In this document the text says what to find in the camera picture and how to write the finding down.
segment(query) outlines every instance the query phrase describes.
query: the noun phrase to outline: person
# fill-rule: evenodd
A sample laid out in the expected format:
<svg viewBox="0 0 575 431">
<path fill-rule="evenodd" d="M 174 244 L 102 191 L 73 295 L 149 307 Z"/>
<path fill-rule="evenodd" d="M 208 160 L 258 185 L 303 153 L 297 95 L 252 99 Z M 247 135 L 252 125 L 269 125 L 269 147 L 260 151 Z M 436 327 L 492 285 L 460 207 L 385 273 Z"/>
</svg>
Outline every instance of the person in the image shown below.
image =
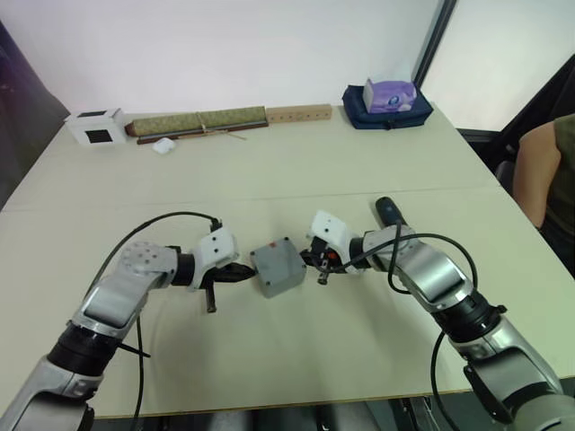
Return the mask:
<svg viewBox="0 0 575 431">
<path fill-rule="evenodd" d="M 575 114 L 521 137 L 513 198 L 575 277 Z"/>
</svg>

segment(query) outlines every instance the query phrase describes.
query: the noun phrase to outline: person's arm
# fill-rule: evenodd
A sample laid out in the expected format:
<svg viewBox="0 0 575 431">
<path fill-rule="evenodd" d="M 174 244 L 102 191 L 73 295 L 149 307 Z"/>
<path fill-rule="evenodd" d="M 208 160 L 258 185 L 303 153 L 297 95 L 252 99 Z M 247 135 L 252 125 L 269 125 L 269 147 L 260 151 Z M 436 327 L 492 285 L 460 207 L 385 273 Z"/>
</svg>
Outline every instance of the person's arm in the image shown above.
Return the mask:
<svg viewBox="0 0 575 431">
<path fill-rule="evenodd" d="M 534 128 L 519 140 L 513 198 L 537 228 L 545 219 L 547 194 L 560 160 L 552 122 Z"/>
</svg>

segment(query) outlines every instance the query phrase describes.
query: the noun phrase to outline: green rolled mat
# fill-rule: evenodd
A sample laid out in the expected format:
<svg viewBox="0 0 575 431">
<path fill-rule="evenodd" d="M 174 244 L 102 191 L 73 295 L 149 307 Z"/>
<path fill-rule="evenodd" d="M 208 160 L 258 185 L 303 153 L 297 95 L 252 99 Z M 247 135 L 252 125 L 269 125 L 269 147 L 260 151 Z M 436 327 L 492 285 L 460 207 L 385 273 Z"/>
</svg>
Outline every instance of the green rolled mat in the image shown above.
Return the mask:
<svg viewBox="0 0 575 431">
<path fill-rule="evenodd" d="M 253 106 L 236 110 L 209 110 L 149 119 L 135 119 L 125 129 L 130 136 L 150 136 L 201 130 L 203 128 L 202 122 L 206 129 L 267 124 L 266 110 L 263 106 Z"/>
</svg>

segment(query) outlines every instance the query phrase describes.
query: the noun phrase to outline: green shirt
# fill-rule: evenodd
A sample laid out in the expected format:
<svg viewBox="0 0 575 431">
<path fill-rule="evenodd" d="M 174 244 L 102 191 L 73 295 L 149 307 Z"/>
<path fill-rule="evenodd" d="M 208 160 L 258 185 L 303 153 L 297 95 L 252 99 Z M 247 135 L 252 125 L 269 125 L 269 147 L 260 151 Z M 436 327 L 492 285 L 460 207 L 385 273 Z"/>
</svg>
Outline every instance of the green shirt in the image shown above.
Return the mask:
<svg viewBox="0 0 575 431">
<path fill-rule="evenodd" d="M 560 117 L 553 124 L 561 161 L 551 183 L 547 215 L 563 230 L 575 235 L 575 114 Z"/>
</svg>

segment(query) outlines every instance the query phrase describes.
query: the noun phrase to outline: purple tissue box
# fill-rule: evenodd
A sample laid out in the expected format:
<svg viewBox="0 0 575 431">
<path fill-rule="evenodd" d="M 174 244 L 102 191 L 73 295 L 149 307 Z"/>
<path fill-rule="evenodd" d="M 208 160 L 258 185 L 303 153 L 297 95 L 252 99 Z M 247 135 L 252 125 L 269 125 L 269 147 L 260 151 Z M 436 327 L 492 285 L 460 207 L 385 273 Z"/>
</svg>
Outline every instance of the purple tissue box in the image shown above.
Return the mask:
<svg viewBox="0 0 575 431">
<path fill-rule="evenodd" d="M 411 110 L 417 97 L 415 85 L 405 81 L 373 83 L 368 79 L 363 90 L 363 102 L 370 114 Z"/>
</svg>

